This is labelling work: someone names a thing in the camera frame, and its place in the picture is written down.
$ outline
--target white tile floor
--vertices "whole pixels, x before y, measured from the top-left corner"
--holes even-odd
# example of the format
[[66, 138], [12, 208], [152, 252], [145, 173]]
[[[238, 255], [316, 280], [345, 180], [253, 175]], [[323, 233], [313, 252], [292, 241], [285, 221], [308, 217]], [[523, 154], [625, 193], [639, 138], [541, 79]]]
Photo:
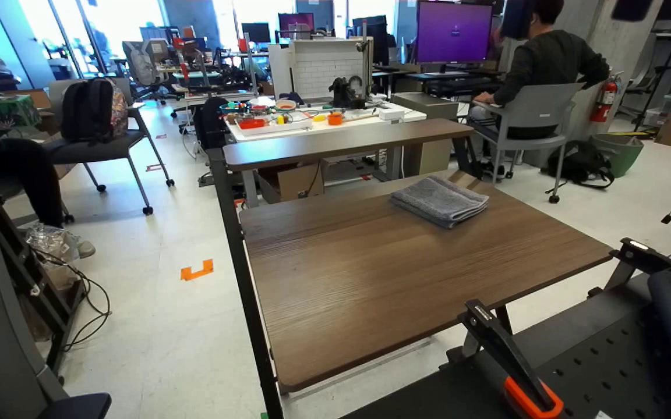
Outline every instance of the white tile floor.
[[[168, 189], [161, 173], [142, 173], [154, 217], [142, 217], [139, 193], [129, 165], [97, 162], [108, 183], [97, 196], [81, 168], [62, 181], [75, 233], [97, 247], [80, 267], [97, 280], [111, 297], [108, 326], [78, 347], [62, 362], [71, 394], [108, 390], [116, 419], [133, 417], [212, 417], [256, 419], [263, 413], [253, 359], [239, 310], [235, 274], [228, 260], [223, 225], [212, 189], [198, 189], [205, 173], [194, 158], [194, 136], [180, 139], [170, 110], [146, 106], [145, 117], [177, 186]], [[154, 162], [149, 145], [136, 148], [138, 168]], [[500, 189], [592, 237], [617, 247], [619, 237], [639, 237], [671, 252], [671, 224], [660, 218], [671, 208], [671, 148], [647, 143], [625, 180], [606, 193], [567, 186], [559, 205], [542, 193], [553, 181], [519, 168]], [[185, 265], [214, 260], [214, 272], [182, 282]], [[583, 272], [553, 288], [511, 305], [516, 329], [531, 326], [585, 297], [603, 285], [612, 262]], [[90, 319], [81, 307], [78, 326]], [[400, 388], [445, 361], [460, 345], [460, 329], [412, 345], [348, 376], [326, 381], [287, 401], [290, 417], [341, 417], [368, 401]]]

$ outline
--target table top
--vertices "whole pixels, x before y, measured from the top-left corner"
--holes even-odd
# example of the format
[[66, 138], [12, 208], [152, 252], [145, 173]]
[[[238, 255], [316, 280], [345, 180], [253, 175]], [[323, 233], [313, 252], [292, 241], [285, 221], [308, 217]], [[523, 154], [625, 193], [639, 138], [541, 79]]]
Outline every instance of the table top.
[[499, 307], [610, 255], [585, 233], [455, 176], [491, 196], [455, 231], [389, 203], [415, 176], [239, 214], [285, 390], [443, 331], [470, 297]]
[[469, 138], [474, 127], [447, 119], [408, 124], [371, 124], [342, 130], [281, 132], [265, 143], [235, 143], [223, 147], [226, 165], [235, 169], [263, 168], [308, 158], [341, 156], [345, 151], [387, 148], [449, 138]]
[[377, 110], [345, 110], [345, 124], [342, 126], [328, 126], [326, 122], [308, 122], [304, 124], [292, 124], [292, 126], [269, 126], [269, 127], [256, 127], [256, 130], [239, 130], [239, 126], [226, 124], [230, 136], [238, 143], [246, 139], [272, 139], [281, 136], [308, 136], [308, 132], [326, 132], [326, 130], [342, 130], [342, 127], [355, 127], [355, 126], [371, 126], [371, 124], [387, 124], [387, 117], [396, 117], [400, 124], [405, 122], [424, 122], [426, 113], [417, 110], [400, 106], [396, 102], [383, 102]]

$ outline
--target table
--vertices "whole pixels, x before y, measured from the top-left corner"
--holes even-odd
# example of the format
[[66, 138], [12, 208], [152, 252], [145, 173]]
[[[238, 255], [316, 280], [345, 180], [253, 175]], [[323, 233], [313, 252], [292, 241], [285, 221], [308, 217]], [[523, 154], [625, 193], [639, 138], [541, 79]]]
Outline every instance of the table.
[[[567, 402], [567, 417], [671, 417], [671, 338], [650, 307], [646, 274], [512, 338], [538, 376]], [[348, 419], [518, 417], [500, 394], [506, 372], [488, 354], [376, 401]]]
[[235, 143], [223, 147], [226, 165], [243, 173], [246, 208], [259, 205], [253, 169], [278, 162], [316, 161], [355, 151], [389, 148], [405, 145], [469, 138], [470, 127], [445, 119], [408, 124], [364, 124], [320, 132], [285, 132], [265, 143]]
[[408, 122], [424, 122], [426, 113], [424, 111], [415, 111], [410, 106], [396, 105], [396, 102], [384, 102], [377, 110], [348, 110], [345, 111], [345, 124], [342, 126], [328, 126], [326, 122], [322, 124], [311, 124], [306, 126], [292, 126], [292, 127], [262, 127], [262, 130], [239, 130], [234, 124], [226, 124], [234, 139], [235, 143], [249, 143], [249, 139], [274, 139], [281, 136], [311, 136], [311, 132], [334, 132], [334, 130], [348, 130], [348, 127], [356, 127], [356, 126], [383, 126], [389, 124], [384, 122], [389, 113], [400, 113], [399, 124], [408, 124]]
[[470, 297], [499, 310], [610, 259], [606, 244], [533, 208], [467, 175], [451, 180], [491, 196], [456, 231], [389, 203], [417, 180], [239, 214], [285, 394], [456, 323]]

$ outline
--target person's leg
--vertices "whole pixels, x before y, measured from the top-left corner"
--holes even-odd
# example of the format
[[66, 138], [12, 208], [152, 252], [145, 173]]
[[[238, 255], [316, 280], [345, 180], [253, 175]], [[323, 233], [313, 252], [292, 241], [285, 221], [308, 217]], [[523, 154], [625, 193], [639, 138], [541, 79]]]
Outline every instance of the person's leg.
[[0, 139], [0, 175], [12, 175], [22, 181], [43, 224], [62, 225], [58, 175], [38, 143]]

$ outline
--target fire extinguisher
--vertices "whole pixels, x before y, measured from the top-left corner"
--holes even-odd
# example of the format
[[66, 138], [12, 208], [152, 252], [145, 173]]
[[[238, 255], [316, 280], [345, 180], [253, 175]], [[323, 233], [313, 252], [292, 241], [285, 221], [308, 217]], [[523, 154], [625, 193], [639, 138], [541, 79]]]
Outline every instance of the fire extinguisher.
[[592, 113], [589, 113], [589, 122], [597, 122], [597, 124], [609, 122], [610, 110], [612, 110], [612, 105], [615, 105], [615, 97], [617, 97], [617, 79], [610, 76], [610, 79], [603, 84], [603, 88], [602, 88], [602, 97], [598, 97], [598, 102], [595, 105], [595, 110], [592, 110]]

